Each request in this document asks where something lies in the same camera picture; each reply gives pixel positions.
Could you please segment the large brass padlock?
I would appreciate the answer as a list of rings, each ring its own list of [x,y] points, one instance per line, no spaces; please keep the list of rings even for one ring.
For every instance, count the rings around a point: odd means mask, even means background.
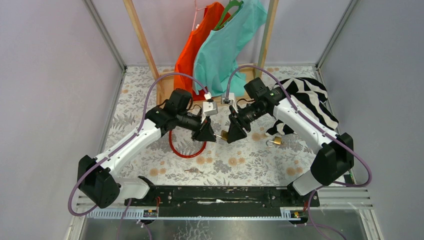
[[[215,133],[214,135],[223,141],[228,141],[228,132],[225,130],[222,130],[220,133]]]

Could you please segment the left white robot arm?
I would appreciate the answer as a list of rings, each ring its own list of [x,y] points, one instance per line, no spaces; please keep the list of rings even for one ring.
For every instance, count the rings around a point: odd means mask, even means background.
[[[192,139],[198,142],[215,142],[211,116],[218,113],[217,104],[208,92],[198,114],[189,111],[192,94],[183,89],[173,90],[169,99],[148,110],[143,123],[105,152],[92,158],[83,156],[78,162],[77,188],[96,207],[104,209],[119,196],[137,199],[148,206],[155,200],[151,184],[141,179],[119,180],[122,168],[150,144],[156,142],[176,127],[190,130]]]

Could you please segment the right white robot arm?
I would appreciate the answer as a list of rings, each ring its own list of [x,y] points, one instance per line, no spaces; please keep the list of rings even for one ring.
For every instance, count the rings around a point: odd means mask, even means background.
[[[269,114],[287,124],[315,154],[309,171],[287,187],[286,198],[291,205],[301,205],[312,190],[332,184],[354,166],[353,139],[348,133],[339,135],[325,127],[302,112],[298,103],[286,97],[281,88],[269,89],[259,77],[249,81],[244,89],[253,102],[246,107],[229,106],[229,129],[221,132],[227,143],[246,138],[251,123]]]

